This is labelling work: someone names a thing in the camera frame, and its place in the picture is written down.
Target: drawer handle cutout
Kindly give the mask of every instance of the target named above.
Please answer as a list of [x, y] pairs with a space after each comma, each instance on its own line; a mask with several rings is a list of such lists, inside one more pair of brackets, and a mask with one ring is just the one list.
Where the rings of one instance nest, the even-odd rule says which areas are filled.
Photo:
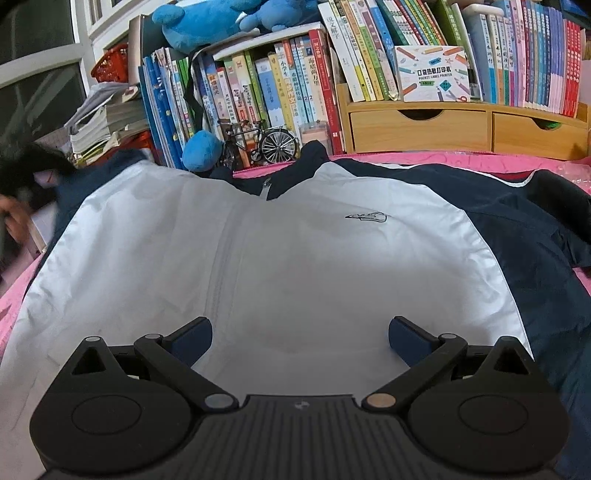
[[560, 122], [542, 120], [541, 118], [532, 118], [532, 120], [540, 130], [558, 130], [560, 127], [562, 127], [562, 124]]
[[411, 120], [424, 121], [432, 120], [433, 118], [441, 115], [443, 110], [421, 108], [418, 110], [399, 110], [399, 112]]

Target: bookshelf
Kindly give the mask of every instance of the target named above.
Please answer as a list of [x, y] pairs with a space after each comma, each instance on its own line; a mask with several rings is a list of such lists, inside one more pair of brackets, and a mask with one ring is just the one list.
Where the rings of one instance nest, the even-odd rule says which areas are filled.
[[585, 103], [571, 118], [477, 102], [353, 103], [345, 83], [336, 94], [347, 153], [453, 150], [579, 160], [589, 148]]

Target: wooden drawer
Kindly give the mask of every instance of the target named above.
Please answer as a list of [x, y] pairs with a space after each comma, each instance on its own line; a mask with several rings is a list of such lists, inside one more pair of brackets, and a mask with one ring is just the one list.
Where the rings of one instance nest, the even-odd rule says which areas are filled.
[[[413, 119], [425, 116], [432, 118]], [[350, 117], [353, 143], [355, 151], [359, 153], [392, 150], [491, 150], [487, 112], [381, 110], [352, 112]]]
[[578, 160], [587, 156], [587, 128], [560, 124], [546, 130], [527, 116], [493, 113], [493, 151], [496, 153], [535, 155], [536, 157]]

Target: window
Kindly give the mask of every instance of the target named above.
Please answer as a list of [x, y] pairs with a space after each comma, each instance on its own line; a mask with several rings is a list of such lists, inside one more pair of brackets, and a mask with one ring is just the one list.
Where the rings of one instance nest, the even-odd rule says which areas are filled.
[[64, 123], [84, 102], [77, 64], [38, 73], [0, 90], [0, 141], [36, 140]]
[[36, 140], [84, 101], [95, 64], [86, 1], [28, 0], [0, 24], [0, 140]]

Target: embroidered logo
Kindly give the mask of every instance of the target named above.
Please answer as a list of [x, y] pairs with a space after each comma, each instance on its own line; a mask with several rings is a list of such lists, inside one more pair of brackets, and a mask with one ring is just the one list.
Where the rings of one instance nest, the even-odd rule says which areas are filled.
[[388, 219], [388, 215], [382, 212], [362, 213], [361, 215], [347, 215], [345, 218], [357, 218], [363, 222], [378, 222], [384, 223]]

